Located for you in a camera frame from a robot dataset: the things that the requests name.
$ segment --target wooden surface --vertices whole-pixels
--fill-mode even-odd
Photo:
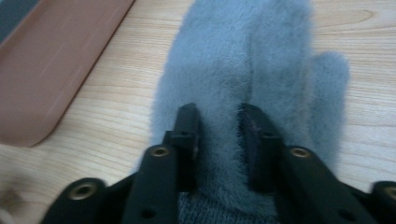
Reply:
[[[54,133],[31,148],[0,146],[2,185],[20,170],[28,176],[19,197],[2,201],[16,223],[37,223],[74,180],[129,174],[148,146],[152,96],[190,4],[136,0]],[[350,60],[337,176],[364,190],[396,180],[396,2],[317,0],[314,9],[314,47]]]

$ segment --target wooden table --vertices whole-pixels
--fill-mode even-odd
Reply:
[[[148,146],[153,93],[191,2],[136,0],[53,134],[31,148],[0,146],[0,181],[20,169],[29,176],[19,198],[3,202],[16,223],[37,223],[74,180],[113,184],[130,173]],[[337,176],[364,190],[396,180],[396,2],[316,0],[314,8],[315,49],[350,60]]]

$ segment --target gray glove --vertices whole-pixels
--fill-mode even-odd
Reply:
[[[334,167],[348,67],[333,52],[311,56],[306,0],[196,0],[171,48],[152,108],[151,144],[172,130],[180,106],[203,122],[199,188],[181,194],[180,223],[276,223],[272,197],[247,187],[237,113],[258,106],[286,145]]]

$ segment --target gray fabric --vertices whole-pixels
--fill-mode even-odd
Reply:
[[[181,223],[272,223],[272,197],[248,190],[237,113],[260,107],[287,144],[309,147],[331,167],[343,120],[347,62],[311,56],[306,0],[197,0],[158,84],[151,144],[196,103],[203,121],[198,192],[180,197]]]

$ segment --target black clamp jaw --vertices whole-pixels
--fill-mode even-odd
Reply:
[[[242,105],[239,120],[248,186],[275,196],[280,223],[396,223],[396,182],[377,182],[371,193],[361,192],[338,181],[313,151],[285,147],[258,107]],[[95,178],[72,183],[42,223],[178,223],[178,193],[197,188],[199,139],[199,112],[194,104],[184,105],[174,130],[146,150],[137,173],[109,187]]]

